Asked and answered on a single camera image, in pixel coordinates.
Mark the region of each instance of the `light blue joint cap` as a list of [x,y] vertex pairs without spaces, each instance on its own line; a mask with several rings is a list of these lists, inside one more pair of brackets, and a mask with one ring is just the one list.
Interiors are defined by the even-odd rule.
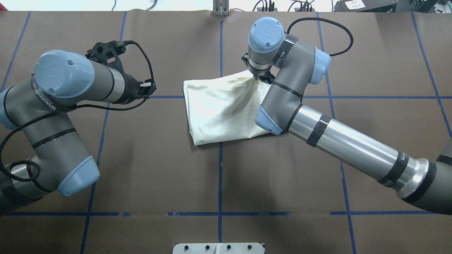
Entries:
[[272,17],[263,17],[253,24],[248,44],[259,53],[268,53],[277,49],[284,40],[284,28]]
[[8,93],[8,91],[11,89],[8,88],[6,91],[0,94],[0,123],[3,124],[7,129],[14,130],[16,126],[11,122],[11,120],[6,115],[6,109],[5,109],[5,96]]
[[282,133],[282,129],[273,121],[273,119],[265,112],[262,105],[259,106],[259,111],[257,112],[256,119],[254,120],[256,124],[262,129],[274,134],[279,135]]
[[58,98],[73,98],[86,92],[94,81],[94,67],[84,56],[63,50],[44,53],[34,69],[36,84]]
[[99,169],[92,156],[82,161],[69,175],[64,178],[58,191],[65,197],[75,194],[90,186],[100,177]]
[[325,76],[330,63],[330,55],[315,47],[314,70],[312,71],[312,77],[309,83],[314,85],[318,84],[323,76]]

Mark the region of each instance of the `gray robot arm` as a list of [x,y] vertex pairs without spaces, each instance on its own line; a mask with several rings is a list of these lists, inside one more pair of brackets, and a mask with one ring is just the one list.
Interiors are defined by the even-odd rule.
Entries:
[[36,156],[0,173],[0,215],[54,190],[70,196],[99,179],[97,165],[66,113],[83,100],[127,104],[154,92],[153,77],[144,83],[124,73],[118,55],[128,43],[99,42],[88,51],[90,60],[61,50],[46,52],[30,79],[0,94],[0,122],[7,128],[42,118],[23,129]]
[[[271,84],[256,124],[279,135],[287,131],[355,167],[403,201],[421,209],[452,214],[452,141],[436,162],[414,159],[301,103],[308,83],[317,84],[330,57],[284,33],[274,18],[257,20],[242,57],[256,78]],[[280,68],[273,79],[271,66]]]

